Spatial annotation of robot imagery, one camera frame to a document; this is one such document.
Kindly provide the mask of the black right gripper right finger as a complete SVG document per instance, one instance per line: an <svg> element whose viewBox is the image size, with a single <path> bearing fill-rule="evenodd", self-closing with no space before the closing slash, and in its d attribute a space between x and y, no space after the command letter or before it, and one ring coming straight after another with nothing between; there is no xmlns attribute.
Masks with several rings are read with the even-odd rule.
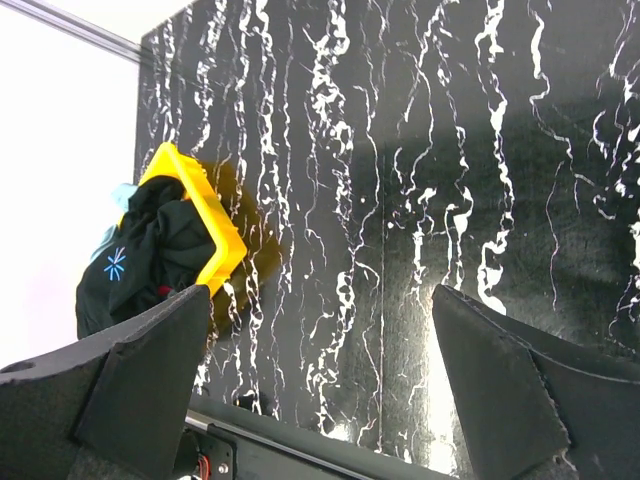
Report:
<svg viewBox="0 0 640 480"><path fill-rule="evenodd" d="M439 285L439 348L479 479L636 479L639 366Z"/></svg>

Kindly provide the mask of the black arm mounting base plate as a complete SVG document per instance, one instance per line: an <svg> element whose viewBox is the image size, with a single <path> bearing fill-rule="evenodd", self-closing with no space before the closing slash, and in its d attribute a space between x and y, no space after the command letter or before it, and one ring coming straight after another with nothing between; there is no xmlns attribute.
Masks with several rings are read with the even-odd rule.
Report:
<svg viewBox="0 0 640 480"><path fill-rule="evenodd" d="M447 476L194 394L185 426L214 479L445 479Z"/></svg>

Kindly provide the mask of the black t-shirt with blue logo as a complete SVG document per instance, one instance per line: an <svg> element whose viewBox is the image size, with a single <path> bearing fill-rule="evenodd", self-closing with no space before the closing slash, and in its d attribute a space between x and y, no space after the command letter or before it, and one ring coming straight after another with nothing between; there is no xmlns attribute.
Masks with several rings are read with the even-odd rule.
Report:
<svg viewBox="0 0 640 480"><path fill-rule="evenodd" d="M154 177L138 187L113 244L90 261L76 289L77 337L82 339L163 302L161 285L175 293L193 285L216 252L183 184Z"/></svg>

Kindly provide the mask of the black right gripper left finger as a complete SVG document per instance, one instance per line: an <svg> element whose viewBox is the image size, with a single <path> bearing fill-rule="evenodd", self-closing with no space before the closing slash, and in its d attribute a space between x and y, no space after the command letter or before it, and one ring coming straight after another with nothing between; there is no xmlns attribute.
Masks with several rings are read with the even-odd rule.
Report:
<svg viewBox="0 0 640 480"><path fill-rule="evenodd" d="M169 478L208 321L208 290L192 286L2 368L2 478Z"/></svg>

